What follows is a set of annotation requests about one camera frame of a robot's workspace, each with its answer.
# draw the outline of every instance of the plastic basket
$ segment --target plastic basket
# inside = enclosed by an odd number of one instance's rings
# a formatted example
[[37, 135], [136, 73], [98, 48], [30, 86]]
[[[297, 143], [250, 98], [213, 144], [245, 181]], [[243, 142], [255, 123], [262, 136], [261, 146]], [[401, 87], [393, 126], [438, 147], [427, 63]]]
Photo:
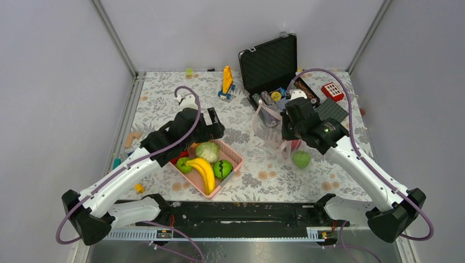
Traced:
[[[205, 194], [205, 188], [203, 186], [202, 177], [196, 169], [192, 169], [190, 173], [183, 174], [180, 170], [178, 170], [176, 165], [170, 163], [175, 168], [175, 170], [177, 170], [182, 176], [184, 176], [184, 178], [186, 178], [186, 180], [189, 183], [191, 183], [199, 192], [202, 193], [202, 195], [204, 195], [209, 200], [211, 200], [221, 190], [221, 188], [223, 188], [234, 177], [234, 174], [238, 172], [241, 166], [244, 164], [244, 158], [240, 156], [236, 151], [234, 151], [231, 147], [229, 147], [229, 145], [225, 144], [220, 140], [212, 140], [211, 142], [214, 142], [219, 146], [220, 153], [218, 160], [228, 160], [229, 162], [231, 162], [233, 170], [228, 175], [228, 177], [226, 177], [223, 180], [215, 178], [215, 189], [212, 193], [210, 193], [210, 195]], [[188, 152], [189, 158], [196, 158], [194, 148], [189, 147]]]

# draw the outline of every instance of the banana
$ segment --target banana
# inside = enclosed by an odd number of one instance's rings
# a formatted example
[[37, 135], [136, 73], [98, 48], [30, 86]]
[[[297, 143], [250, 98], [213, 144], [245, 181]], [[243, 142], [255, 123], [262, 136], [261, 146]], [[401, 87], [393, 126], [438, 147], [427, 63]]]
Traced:
[[194, 167], [202, 176], [205, 194], [209, 195], [215, 190], [215, 176], [210, 163], [203, 158], [195, 158], [186, 162], [186, 165]]
[[207, 176], [205, 175], [205, 171], [204, 169], [198, 165], [198, 164], [193, 164], [193, 163], [187, 163], [186, 162], [186, 165], [189, 165], [189, 166], [192, 166], [194, 169], [196, 169], [197, 171], [199, 171], [199, 174], [200, 176], [202, 177], [202, 180], [203, 180], [203, 188], [205, 189], [205, 194], [206, 195], [209, 195], [210, 193], [208, 192], [209, 190], [209, 187], [208, 187], [208, 180], [207, 180]]

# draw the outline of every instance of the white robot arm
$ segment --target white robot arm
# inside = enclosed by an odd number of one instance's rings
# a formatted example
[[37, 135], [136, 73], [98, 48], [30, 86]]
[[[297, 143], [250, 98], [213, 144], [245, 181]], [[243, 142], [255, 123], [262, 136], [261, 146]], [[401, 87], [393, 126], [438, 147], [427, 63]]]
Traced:
[[[324, 208], [334, 220], [346, 220], [357, 225], [368, 225], [382, 240], [394, 242], [408, 227], [418, 212], [398, 192], [403, 193], [421, 207], [425, 195], [420, 189], [409, 190], [405, 185], [389, 176], [376, 162], [355, 144], [351, 143], [348, 131], [336, 120], [320, 120], [307, 96], [297, 90], [281, 113], [282, 134], [286, 140], [302, 139], [311, 148], [331, 158], [366, 191], [372, 202], [348, 200], [327, 194], [316, 205]], [[396, 187], [391, 190], [361, 160], [364, 158], [381, 176]]]
[[[156, 219], [162, 211], [163, 199], [157, 202], [156, 197], [149, 195], [139, 201], [119, 204], [115, 202], [140, 179], [179, 157], [193, 143], [223, 137], [224, 126], [219, 121], [214, 108], [207, 109], [212, 124], [207, 125], [203, 114], [200, 114], [196, 127], [185, 137], [188, 130], [195, 124], [198, 110], [193, 95], [178, 101], [181, 111], [177, 113], [174, 120], [150, 133], [140, 143], [140, 147], [117, 168], [79, 193], [69, 190], [62, 195], [61, 199], [67, 213], [82, 203], [70, 215], [69, 220], [84, 244], [95, 244], [102, 240], [112, 228]], [[161, 152], [161, 149], [173, 145], [173, 142], [183, 137], [185, 139], [179, 144]]]

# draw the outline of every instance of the green fruit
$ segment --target green fruit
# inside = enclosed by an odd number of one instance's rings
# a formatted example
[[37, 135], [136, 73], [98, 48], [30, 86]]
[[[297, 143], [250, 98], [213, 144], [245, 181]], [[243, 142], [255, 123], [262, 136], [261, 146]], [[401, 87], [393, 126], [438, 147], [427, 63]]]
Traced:
[[192, 171], [192, 166], [186, 165], [186, 162], [188, 160], [190, 160], [189, 157], [183, 157], [183, 158], [179, 158], [178, 161], [176, 162], [176, 167], [183, 174], [188, 174]]
[[310, 154], [304, 151], [297, 151], [292, 156], [292, 161], [297, 165], [297, 167], [304, 169], [310, 164]]
[[220, 179], [225, 179], [233, 170], [233, 165], [228, 160], [217, 161], [213, 166], [213, 173]]

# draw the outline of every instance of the white table surface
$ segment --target white table surface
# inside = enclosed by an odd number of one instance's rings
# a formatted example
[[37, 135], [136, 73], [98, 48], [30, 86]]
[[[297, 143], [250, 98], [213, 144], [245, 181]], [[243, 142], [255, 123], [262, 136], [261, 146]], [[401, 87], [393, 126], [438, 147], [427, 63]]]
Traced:
[[[370, 142], [365, 130], [359, 106], [347, 72], [336, 72], [349, 89], [352, 99], [355, 139], [360, 147], [372, 156]], [[291, 168], [288, 161], [268, 149], [252, 130], [254, 109], [247, 100], [239, 72], [233, 72], [236, 90], [230, 100], [218, 97], [222, 87], [223, 73], [194, 72], [187, 79], [185, 72], [148, 72], [139, 98], [137, 111], [132, 124], [132, 132], [140, 131], [143, 137], [135, 140], [133, 151], [148, 133], [172, 120], [178, 112], [174, 102], [174, 89], [186, 85], [200, 96], [202, 110], [214, 107], [220, 121], [226, 127], [221, 139], [245, 159], [240, 173], [213, 198], [213, 201], [261, 201], [261, 202], [314, 202], [326, 193], [335, 193], [347, 199], [369, 201], [366, 192], [337, 164], [311, 150], [311, 164], [306, 173]], [[303, 77], [309, 87], [320, 97], [324, 84], [334, 81], [323, 72], [308, 73]], [[338, 102], [347, 110], [347, 97]], [[348, 118], [342, 123], [349, 128]], [[182, 175], [170, 165], [151, 173], [140, 183], [145, 192], [138, 194], [131, 188], [121, 199], [140, 199], [144, 195], [160, 193], [166, 200], [207, 201], [197, 189], [191, 186]]]

